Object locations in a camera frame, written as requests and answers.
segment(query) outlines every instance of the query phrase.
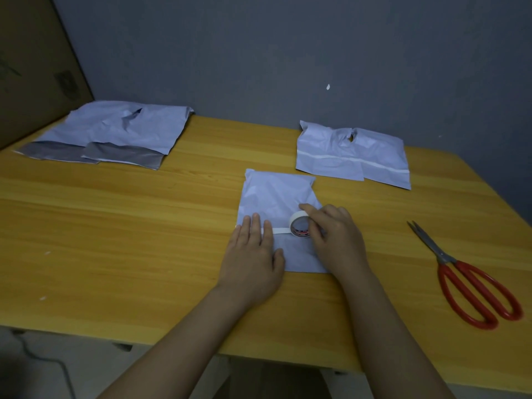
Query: grey wall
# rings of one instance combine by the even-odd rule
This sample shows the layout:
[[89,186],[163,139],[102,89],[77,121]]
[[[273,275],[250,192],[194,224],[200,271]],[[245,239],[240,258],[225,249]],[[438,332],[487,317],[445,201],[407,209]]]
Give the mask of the grey wall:
[[393,134],[532,222],[532,0],[54,1],[96,99]]

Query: yellow wooden table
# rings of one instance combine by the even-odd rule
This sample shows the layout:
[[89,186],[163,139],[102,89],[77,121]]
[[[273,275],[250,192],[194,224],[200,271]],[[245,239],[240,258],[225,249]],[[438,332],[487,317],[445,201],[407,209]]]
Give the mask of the yellow wooden table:
[[[0,324],[155,343],[216,283],[246,168],[300,173],[299,133],[192,116],[158,171],[3,150]],[[313,188],[323,204],[353,214],[371,267],[446,381],[532,392],[531,228],[456,155],[406,154],[412,191],[325,177]],[[462,321],[442,295],[435,256],[407,220],[506,285],[525,318],[500,319],[494,331]],[[360,370],[330,275],[287,273],[221,352]]]

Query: cable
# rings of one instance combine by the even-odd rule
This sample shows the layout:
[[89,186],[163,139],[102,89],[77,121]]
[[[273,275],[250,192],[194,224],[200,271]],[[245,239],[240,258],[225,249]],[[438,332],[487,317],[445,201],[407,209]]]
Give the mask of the cable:
[[47,359],[45,357],[40,357],[40,356],[37,356],[36,354],[33,354],[28,348],[28,343],[22,337],[22,334],[24,333],[23,330],[11,329],[11,333],[13,334],[13,337],[15,339],[17,339],[19,342],[22,343],[22,350],[26,356],[30,357],[32,360],[56,363],[59,365],[59,367],[61,367],[61,370],[63,371],[63,376],[65,378],[66,387],[68,388],[68,391],[70,394],[70,399],[76,399],[76,393],[74,392],[74,386],[72,385],[72,380],[70,379],[70,374],[68,373],[68,368],[65,365],[65,363],[58,359]]

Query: red scissors handle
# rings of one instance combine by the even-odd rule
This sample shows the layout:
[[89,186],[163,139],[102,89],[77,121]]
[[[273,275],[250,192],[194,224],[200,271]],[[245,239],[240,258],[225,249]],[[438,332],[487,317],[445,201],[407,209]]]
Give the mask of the red scissors handle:
[[[486,272],[483,272],[479,268],[471,266],[469,263],[456,261],[454,266],[462,273],[462,275],[476,288],[476,290],[490,303],[490,305],[496,310],[496,312],[501,315],[504,319],[511,321],[517,321],[522,318],[523,310],[521,305],[515,298],[515,296],[510,293],[508,288],[504,287],[501,283],[495,280],[493,277],[488,275]],[[473,274],[476,273],[482,278],[491,283],[499,292],[510,302],[512,307],[512,313],[509,313],[507,309],[501,304],[501,302],[489,291],[484,284]],[[484,317],[484,321],[479,321],[468,315],[462,308],[458,306],[458,303],[455,301],[454,297],[449,291],[445,277],[448,277],[449,280],[458,288],[463,296],[473,305],[473,307]],[[451,270],[447,265],[438,266],[438,279],[442,287],[443,295],[449,302],[451,308],[460,315],[460,317],[468,322],[469,324],[480,328],[480,329],[495,329],[498,325],[497,318],[492,312],[471,292],[471,290],[458,278],[456,274]]]

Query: cardboard box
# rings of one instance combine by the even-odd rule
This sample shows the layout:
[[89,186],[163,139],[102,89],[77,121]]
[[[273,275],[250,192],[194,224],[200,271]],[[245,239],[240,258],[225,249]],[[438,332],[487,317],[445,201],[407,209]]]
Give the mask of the cardboard box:
[[92,100],[51,0],[0,0],[0,148]]

